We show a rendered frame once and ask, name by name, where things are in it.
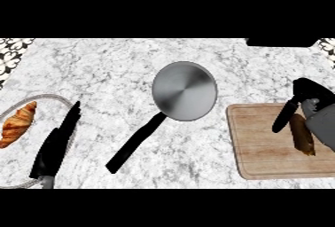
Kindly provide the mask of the wooden cutting board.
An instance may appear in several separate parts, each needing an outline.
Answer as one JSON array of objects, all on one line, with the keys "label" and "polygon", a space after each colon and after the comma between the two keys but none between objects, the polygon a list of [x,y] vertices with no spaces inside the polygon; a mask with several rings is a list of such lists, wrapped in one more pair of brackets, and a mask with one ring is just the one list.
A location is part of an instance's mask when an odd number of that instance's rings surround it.
[{"label": "wooden cutting board", "polygon": [[313,137],[316,155],[295,149],[289,126],[279,133],[272,125],[283,103],[233,104],[226,119],[236,155],[236,168],[248,180],[335,177],[335,152]]}]

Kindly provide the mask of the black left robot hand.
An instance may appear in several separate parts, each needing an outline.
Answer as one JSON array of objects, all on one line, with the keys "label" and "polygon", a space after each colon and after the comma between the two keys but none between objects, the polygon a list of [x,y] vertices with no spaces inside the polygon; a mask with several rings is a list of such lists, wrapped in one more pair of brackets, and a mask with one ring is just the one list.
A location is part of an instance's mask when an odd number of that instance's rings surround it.
[{"label": "black left robot hand", "polygon": [[56,176],[80,117],[80,102],[75,102],[61,127],[52,130],[43,142],[30,171],[30,178],[38,179],[41,176]]}]

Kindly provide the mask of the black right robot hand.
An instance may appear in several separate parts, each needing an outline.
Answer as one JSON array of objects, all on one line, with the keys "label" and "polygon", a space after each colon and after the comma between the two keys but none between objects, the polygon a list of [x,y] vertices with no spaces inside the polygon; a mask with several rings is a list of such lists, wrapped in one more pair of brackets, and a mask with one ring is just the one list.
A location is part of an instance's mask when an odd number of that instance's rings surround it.
[{"label": "black right robot hand", "polygon": [[334,104],[335,93],[313,80],[305,77],[298,78],[294,80],[294,97],[283,105],[272,125],[272,132],[277,133],[283,129],[298,108],[308,117]]}]

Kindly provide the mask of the golden croissant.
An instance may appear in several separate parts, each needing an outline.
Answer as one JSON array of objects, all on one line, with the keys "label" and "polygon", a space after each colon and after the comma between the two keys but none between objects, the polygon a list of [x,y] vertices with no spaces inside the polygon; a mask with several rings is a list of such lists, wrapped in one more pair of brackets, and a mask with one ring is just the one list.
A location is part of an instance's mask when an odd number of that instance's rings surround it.
[{"label": "golden croissant", "polygon": [[37,109],[37,102],[30,102],[21,109],[16,110],[13,116],[10,116],[3,124],[3,133],[0,139],[0,149],[6,148],[25,134],[32,120]]}]

